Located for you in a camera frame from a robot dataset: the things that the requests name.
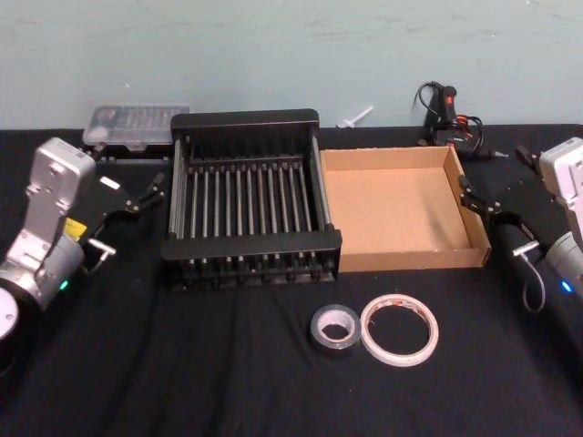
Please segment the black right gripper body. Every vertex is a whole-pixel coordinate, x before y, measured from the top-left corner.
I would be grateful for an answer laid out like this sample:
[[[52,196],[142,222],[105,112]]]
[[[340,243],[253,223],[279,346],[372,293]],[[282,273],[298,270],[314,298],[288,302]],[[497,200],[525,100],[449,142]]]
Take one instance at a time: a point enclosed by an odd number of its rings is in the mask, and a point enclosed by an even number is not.
[[[564,209],[539,178],[519,180],[499,191],[495,201],[500,207],[493,215],[493,225],[517,227],[541,249],[550,249],[566,234]]]

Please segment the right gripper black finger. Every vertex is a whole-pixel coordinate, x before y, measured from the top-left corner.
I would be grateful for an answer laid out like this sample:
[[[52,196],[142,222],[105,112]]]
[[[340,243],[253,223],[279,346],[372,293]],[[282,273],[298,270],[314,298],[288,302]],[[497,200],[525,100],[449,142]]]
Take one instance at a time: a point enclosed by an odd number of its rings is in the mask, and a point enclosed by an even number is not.
[[[483,221],[490,223],[500,213],[500,206],[488,201],[466,175],[458,177],[458,185],[461,205],[477,214]]]

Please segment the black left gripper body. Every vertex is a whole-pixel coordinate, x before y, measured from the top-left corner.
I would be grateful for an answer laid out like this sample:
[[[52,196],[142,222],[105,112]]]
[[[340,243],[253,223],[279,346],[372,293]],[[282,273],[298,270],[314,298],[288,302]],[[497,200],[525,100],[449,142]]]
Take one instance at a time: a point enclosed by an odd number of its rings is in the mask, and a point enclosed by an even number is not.
[[[64,234],[84,247],[114,220],[135,219],[139,212],[138,200],[120,183],[106,176],[96,176],[67,214]]]

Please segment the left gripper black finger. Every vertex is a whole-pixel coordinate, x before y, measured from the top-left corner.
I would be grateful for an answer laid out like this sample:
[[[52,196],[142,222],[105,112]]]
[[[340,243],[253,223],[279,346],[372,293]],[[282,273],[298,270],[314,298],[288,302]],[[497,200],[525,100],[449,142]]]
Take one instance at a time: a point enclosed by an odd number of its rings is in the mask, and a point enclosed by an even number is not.
[[[163,173],[158,173],[143,194],[137,198],[128,199],[127,212],[137,215],[156,207],[165,197],[162,188],[165,178]]]

